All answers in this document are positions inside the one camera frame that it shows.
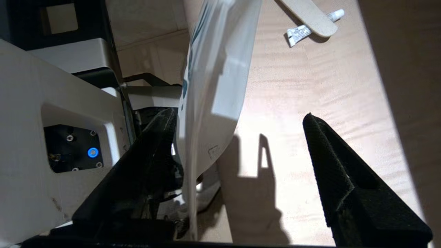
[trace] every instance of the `white plastic part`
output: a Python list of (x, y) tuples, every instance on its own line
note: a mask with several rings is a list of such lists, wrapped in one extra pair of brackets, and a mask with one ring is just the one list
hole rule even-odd
[(133, 110), (148, 107), (177, 108), (182, 88), (179, 86), (130, 86), (125, 91)]
[[(339, 9), (337, 11), (327, 14), (326, 16), (334, 23), (344, 16), (344, 10)], [(301, 25), (297, 28), (288, 29), (286, 31), (286, 34), (288, 36), (289, 46), (293, 47), (295, 44), (306, 38), (311, 33), (311, 29), (309, 29), (309, 27), (307, 27), (306, 25)]]
[(28, 51), (69, 73), (107, 67), (117, 71), (107, 42), (102, 38)]
[(190, 41), (176, 144), (185, 170), (190, 236), (197, 239), (196, 178), (230, 143), (245, 97), (261, 0), (207, 0)]
[[(67, 221), (128, 149), (123, 107), (101, 90), (0, 40), (0, 247)], [(54, 173), (43, 128), (95, 130), (103, 168)]]

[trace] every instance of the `wooden table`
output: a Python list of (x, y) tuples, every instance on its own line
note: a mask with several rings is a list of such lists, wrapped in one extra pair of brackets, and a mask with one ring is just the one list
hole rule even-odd
[[(289, 48), (293, 17), (263, 1), (243, 110), (218, 160), (232, 240), (334, 245), (302, 127), (311, 112), (426, 216), (441, 244), (439, 4), (314, 2), (325, 13), (345, 10), (337, 33)], [(200, 4), (185, 2), (190, 28)]]

